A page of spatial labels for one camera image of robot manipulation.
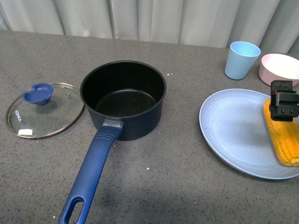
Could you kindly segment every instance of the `gray countertop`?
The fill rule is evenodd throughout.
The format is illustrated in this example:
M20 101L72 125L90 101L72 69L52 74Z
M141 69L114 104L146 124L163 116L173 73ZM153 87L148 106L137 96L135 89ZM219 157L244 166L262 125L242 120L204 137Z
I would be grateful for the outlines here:
M265 180L237 171L201 133L199 110L211 94L270 94L258 77L261 56L235 81L224 75L227 55L228 49L0 31L0 223L57 223L96 133L84 109L57 135L20 138L5 126L8 107L34 83L79 88L91 70L117 60L157 68L167 93L151 133L111 147L87 224L298 223L299 177Z

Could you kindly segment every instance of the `glass lid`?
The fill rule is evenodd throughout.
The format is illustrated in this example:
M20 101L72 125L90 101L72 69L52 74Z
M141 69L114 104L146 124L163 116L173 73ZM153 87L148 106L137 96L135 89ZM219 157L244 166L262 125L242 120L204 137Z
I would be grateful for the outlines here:
M10 105L5 123L17 136L40 139L68 128L79 118L83 108L80 93L74 86L35 84Z

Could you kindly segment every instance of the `blue lid knob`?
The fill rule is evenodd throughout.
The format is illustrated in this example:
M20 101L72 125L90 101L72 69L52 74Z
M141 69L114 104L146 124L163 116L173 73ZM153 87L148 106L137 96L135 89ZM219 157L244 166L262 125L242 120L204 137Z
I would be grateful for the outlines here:
M52 93L52 85L49 83L37 83L32 85L29 92L24 92L22 97L27 103L43 106L50 102Z

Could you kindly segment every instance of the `blue handle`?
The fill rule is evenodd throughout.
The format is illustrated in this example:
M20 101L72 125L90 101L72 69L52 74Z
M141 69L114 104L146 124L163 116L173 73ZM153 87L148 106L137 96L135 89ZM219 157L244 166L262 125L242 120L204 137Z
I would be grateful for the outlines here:
M69 224L71 214L78 202L83 202L76 224L84 224L93 201L95 190L113 142L120 136L122 129L102 126L96 133L83 160L77 178L60 214L58 224Z

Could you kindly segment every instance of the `light blue plate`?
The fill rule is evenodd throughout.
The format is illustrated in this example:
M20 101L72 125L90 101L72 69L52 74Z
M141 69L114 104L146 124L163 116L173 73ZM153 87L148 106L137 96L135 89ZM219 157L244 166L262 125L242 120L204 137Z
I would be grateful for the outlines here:
M245 89L222 90L209 96L199 112L199 124L211 149L227 164L264 179L288 179L299 167L278 160L263 114L269 96Z

